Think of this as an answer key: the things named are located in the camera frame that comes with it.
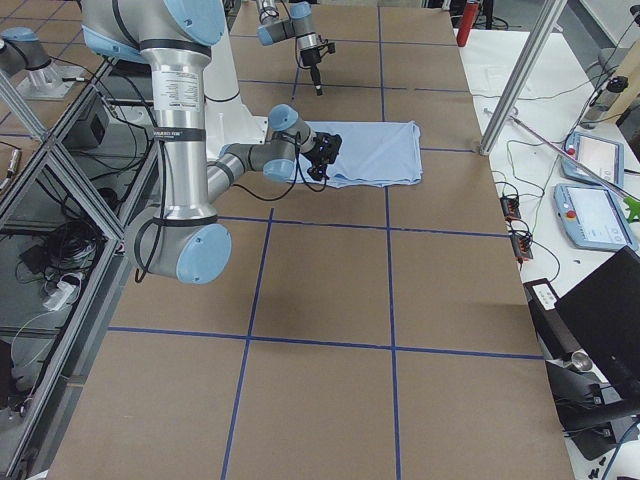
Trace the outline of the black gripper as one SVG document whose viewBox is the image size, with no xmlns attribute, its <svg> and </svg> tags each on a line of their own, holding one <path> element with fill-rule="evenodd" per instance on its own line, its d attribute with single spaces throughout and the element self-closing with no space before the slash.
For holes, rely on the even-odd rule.
<svg viewBox="0 0 640 480">
<path fill-rule="evenodd" d="M 326 55 L 334 54 L 335 43 L 323 41 L 317 46 L 302 50 L 298 55 L 299 67 L 308 70 L 317 96 L 323 95 L 321 73 L 318 65 Z"/>
<path fill-rule="evenodd" d="M 313 180 L 324 181 L 329 179 L 327 167 L 335 163 L 341 145 L 342 137 L 339 134 L 316 133 L 312 148 L 306 152 L 306 158 L 311 163 L 307 173 Z"/>
</svg>

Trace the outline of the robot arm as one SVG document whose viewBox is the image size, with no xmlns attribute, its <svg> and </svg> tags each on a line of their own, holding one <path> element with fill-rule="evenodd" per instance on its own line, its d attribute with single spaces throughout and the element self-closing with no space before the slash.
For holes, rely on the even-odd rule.
<svg viewBox="0 0 640 480">
<path fill-rule="evenodd" d="M 215 200 L 243 174 L 273 181 L 326 179 L 340 136 L 314 130 L 286 104 L 256 117 L 243 104 L 219 1 L 87 1 L 86 45 L 151 69 L 151 117 L 158 145 L 161 199 L 125 231 L 128 257 L 142 274 L 205 284 L 232 252 Z"/>
<path fill-rule="evenodd" d="M 321 72 L 318 65 L 326 55 L 334 54 L 335 43 L 324 39 L 316 30 L 311 5 L 307 1 L 294 3 L 291 7 L 282 1 L 287 17 L 282 19 L 276 1 L 255 2 L 260 26 L 257 37 L 263 46 L 284 40 L 295 40 L 297 66 L 307 70 L 317 96 L 323 95 Z"/>
</svg>

